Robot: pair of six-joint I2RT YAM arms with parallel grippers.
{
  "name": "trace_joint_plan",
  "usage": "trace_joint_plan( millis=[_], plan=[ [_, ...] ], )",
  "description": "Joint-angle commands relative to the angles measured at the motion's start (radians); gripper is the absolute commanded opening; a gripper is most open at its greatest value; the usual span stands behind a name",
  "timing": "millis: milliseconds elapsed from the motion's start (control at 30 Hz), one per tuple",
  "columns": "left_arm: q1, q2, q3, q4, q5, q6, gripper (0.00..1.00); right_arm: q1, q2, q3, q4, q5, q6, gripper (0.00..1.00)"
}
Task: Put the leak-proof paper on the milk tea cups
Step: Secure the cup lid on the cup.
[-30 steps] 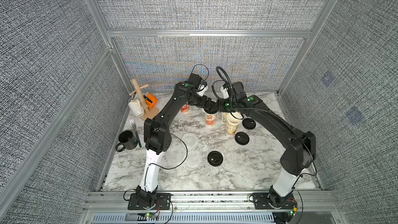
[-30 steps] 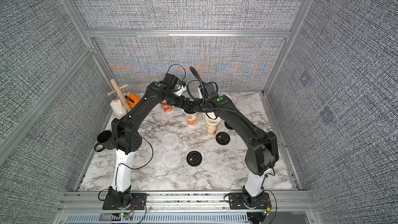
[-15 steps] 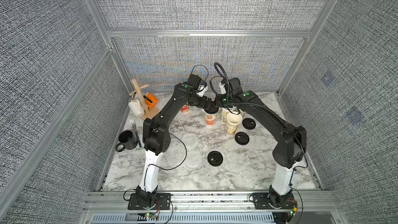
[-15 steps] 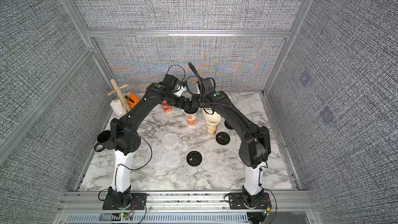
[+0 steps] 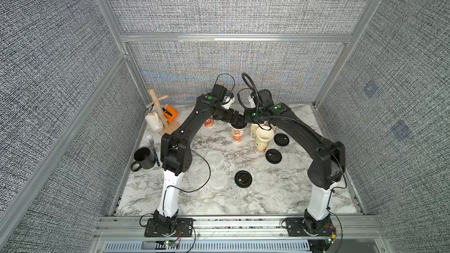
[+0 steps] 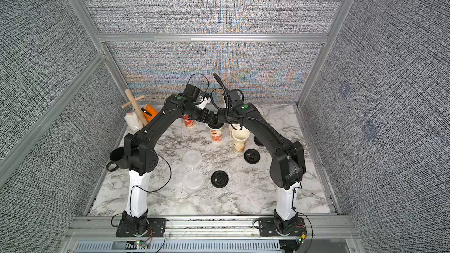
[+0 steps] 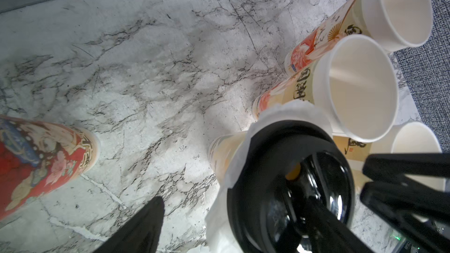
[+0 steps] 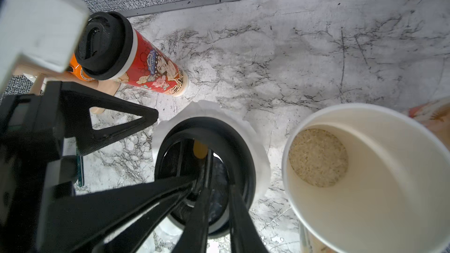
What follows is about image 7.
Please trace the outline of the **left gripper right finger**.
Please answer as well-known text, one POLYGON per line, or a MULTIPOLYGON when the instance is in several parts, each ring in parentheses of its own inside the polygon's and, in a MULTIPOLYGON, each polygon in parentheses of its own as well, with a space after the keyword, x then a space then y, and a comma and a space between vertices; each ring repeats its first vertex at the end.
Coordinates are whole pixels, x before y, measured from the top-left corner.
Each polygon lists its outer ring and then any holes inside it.
POLYGON ((345 224, 319 200, 308 198, 304 207, 305 225, 313 253, 371 253, 345 224))

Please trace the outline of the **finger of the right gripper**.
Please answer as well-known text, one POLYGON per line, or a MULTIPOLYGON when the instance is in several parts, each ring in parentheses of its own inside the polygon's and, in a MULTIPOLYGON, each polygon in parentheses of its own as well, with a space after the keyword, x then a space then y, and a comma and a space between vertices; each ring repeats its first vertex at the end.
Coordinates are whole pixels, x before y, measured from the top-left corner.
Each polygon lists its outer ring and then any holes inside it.
POLYGON ((364 185, 362 196, 368 197, 376 187, 391 192, 394 187, 408 187, 421 192, 437 195, 437 191, 410 178, 420 175, 449 178, 450 155, 448 153, 376 153, 366 158, 363 174, 371 179, 364 185))
POLYGON ((420 183, 366 183, 361 202, 385 222, 430 253, 448 253, 450 240, 418 217, 449 225, 450 196, 420 183))

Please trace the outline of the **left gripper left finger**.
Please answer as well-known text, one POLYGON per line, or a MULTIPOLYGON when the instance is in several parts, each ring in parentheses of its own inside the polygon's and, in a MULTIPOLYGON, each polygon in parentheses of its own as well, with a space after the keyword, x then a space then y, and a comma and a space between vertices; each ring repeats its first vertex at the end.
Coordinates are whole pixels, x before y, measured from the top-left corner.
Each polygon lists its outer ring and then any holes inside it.
POLYGON ((130 218, 95 253, 155 253, 164 221, 165 206, 155 196, 130 218))

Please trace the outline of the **black cup lid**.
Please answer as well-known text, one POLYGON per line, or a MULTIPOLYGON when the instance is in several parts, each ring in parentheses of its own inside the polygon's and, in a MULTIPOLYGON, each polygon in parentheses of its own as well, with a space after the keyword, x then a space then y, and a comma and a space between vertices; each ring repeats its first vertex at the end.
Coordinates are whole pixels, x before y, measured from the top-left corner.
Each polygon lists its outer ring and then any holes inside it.
POLYGON ((251 140, 250 161, 228 191, 232 231, 249 253, 312 252, 304 207, 319 200, 348 229, 355 208, 349 164, 331 137, 305 121, 271 124, 251 140))

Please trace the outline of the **white leak-proof paper disc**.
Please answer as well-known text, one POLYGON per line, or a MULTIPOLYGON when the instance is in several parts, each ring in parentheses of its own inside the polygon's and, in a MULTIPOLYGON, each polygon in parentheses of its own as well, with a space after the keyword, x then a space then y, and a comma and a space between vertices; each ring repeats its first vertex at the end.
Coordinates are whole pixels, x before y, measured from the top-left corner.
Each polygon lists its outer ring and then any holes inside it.
POLYGON ((262 112, 259 120, 251 124, 246 131, 246 137, 240 145, 225 173, 220 185, 219 193, 205 217, 206 246, 197 246, 189 250, 190 253, 248 253, 243 249, 232 231, 232 221, 228 211, 231 209, 227 203, 228 191, 237 183, 240 175, 244 173, 244 166, 250 161, 251 140, 256 134, 271 124, 281 121, 305 121, 320 128, 326 136, 332 135, 330 121, 323 111, 307 101, 290 101, 287 104, 277 104, 262 112))

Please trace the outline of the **red paper milk tea cup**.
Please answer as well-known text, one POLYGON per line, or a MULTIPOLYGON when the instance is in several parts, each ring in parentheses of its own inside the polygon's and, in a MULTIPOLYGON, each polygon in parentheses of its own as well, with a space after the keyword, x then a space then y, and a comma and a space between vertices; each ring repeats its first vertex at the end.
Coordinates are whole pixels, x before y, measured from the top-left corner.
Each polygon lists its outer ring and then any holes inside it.
POLYGON ((100 141, 84 128, 1 116, 1 219, 89 171, 100 141))

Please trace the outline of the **red white paper cup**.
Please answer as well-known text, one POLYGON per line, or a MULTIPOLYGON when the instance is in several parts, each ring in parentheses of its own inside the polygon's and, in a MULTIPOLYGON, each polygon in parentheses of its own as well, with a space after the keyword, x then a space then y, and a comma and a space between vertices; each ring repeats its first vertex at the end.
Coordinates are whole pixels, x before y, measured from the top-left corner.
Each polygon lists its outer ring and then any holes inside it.
POLYGON ((217 137, 209 147, 208 160, 218 183, 221 185, 234 154, 245 140, 247 132, 241 131, 217 137))

